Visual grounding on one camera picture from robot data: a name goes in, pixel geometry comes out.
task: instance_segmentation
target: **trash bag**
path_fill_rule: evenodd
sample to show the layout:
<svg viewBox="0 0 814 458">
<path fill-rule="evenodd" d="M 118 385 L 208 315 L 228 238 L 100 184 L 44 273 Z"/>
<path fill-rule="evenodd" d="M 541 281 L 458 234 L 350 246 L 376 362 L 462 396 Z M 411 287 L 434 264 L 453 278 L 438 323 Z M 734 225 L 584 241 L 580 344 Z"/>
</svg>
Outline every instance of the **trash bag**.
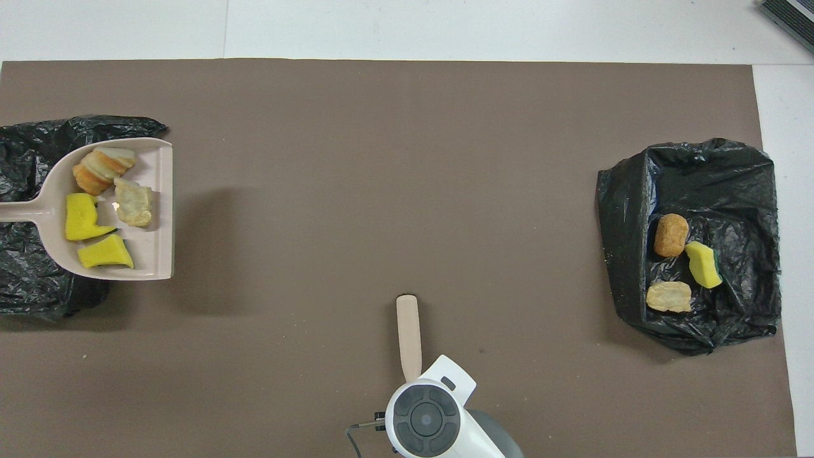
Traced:
<svg viewBox="0 0 814 458">
<path fill-rule="evenodd" d="M 0 201 L 34 198 L 51 167 L 74 149 L 103 140 L 153 137 L 166 129 L 150 118 L 118 116 L 0 127 Z M 0 223 L 0 315 L 62 318 L 97 306 L 108 286 L 58 266 L 32 222 Z"/>
<path fill-rule="evenodd" d="M 773 336 L 780 319 L 780 254 L 774 164 L 727 139 L 651 146 L 597 179 L 597 206 L 616 314 L 685 355 Z M 653 251 L 659 219 L 679 214 L 688 241 L 716 251 L 723 284 L 703 288 L 685 253 Z M 692 311 L 661 312 L 645 302 L 659 281 L 683 281 Z"/>
</svg>

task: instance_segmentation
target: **brown table surface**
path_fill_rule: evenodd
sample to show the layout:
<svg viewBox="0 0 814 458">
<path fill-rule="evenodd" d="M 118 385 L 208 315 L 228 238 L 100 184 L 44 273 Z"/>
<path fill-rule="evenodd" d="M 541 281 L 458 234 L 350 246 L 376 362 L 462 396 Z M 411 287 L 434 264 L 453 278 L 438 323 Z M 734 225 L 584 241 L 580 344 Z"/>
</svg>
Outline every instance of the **brown table surface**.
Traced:
<svg viewBox="0 0 814 458">
<path fill-rule="evenodd" d="M 595 210 L 652 143 L 759 147 L 747 66 L 3 65 L 0 124 L 90 113 L 170 126 L 175 276 L 0 320 L 2 456 L 352 457 L 405 292 L 526 456 L 795 454 L 781 336 L 688 358 L 622 323 Z"/>
</svg>

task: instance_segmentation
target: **wooden handle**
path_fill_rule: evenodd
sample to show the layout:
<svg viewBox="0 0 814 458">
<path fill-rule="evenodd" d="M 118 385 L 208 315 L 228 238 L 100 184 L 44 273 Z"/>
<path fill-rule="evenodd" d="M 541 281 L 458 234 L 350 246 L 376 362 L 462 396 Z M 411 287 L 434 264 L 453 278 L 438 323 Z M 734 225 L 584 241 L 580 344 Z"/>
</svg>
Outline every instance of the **wooden handle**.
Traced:
<svg viewBox="0 0 814 458">
<path fill-rule="evenodd" d="M 410 294 L 396 298 L 401 370 L 410 383 L 421 375 L 421 329 L 418 326 L 418 299 Z"/>
</svg>

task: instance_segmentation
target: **food scrap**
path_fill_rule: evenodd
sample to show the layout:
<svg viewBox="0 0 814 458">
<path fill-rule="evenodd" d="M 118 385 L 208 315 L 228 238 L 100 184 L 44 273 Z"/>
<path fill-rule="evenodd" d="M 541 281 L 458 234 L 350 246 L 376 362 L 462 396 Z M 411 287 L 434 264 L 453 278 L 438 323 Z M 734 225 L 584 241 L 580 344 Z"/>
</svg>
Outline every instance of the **food scrap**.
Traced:
<svg viewBox="0 0 814 458">
<path fill-rule="evenodd" d="M 96 198 L 84 192 L 68 194 L 66 201 L 65 238 L 85 240 L 101 236 L 116 229 L 114 226 L 97 226 Z"/>
<path fill-rule="evenodd" d="M 692 292 L 683 281 L 663 281 L 652 284 L 647 289 L 647 306 L 659 311 L 692 311 L 689 304 Z"/>
<path fill-rule="evenodd" d="M 77 250 L 79 262 L 84 268 L 121 264 L 133 268 L 133 259 L 125 247 L 125 241 L 116 234 L 105 237 L 102 241 Z"/>
<path fill-rule="evenodd" d="M 692 241 L 685 247 L 689 256 L 689 272 L 698 284 L 704 288 L 714 288 L 723 283 L 718 274 L 716 253 L 701 242 Z"/>
<path fill-rule="evenodd" d="M 82 191 L 98 196 L 135 163 L 132 149 L 96 147 L 73 166 L 73 177 Z"/>
<path fill-rule="evenodd" d="M 666 214 L 659 219 L 653 250 L 659 256 L 673 258 L 684 251 L 689 224 L 678 214 Z"/>
<path fill-rule="evenodd" d="M 116 185 L 116 201 L 119 204 L 116 214 L 119 219 L 130 226 L 145 227 L 149 224 L 152 220 L 152 189 L 124 178 L 114 178 L 113 182 Z"/>
</svg>

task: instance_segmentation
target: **yellow object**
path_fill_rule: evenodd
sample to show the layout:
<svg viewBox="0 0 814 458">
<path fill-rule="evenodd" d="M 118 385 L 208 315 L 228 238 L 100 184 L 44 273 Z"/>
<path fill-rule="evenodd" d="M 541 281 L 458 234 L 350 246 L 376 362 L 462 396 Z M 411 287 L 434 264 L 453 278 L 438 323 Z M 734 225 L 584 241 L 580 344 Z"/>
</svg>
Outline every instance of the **yellow object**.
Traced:
<svg viewBox="0 0 814 458">
<path fill-rule="evenodd" d="M 114 226 L 97 226 L 96 198 L 84 192 L 68 194 L 65 198 L 65 238 L 68 240 L 85 240 L 101 236 L 116 229 Z"/>
<path fill-rule="evenodd" d="M 133 268 L 133 259 L 125 247 L 125 241 L 116 234 L 104 238 L 95 244 L 80 248 L 79 262 L 85 268 L 94 266 L 106 266 L 110 264 L 122 264 Z"/>
<path fill-rule="evenodd" d="M 689 242 L 684 251 L 689 256 L 689 272 L 693 278 L 704 288 L 714 288 L 723 283 L 718 275 L 715 250 L 700 242 Z"/>
</svg>

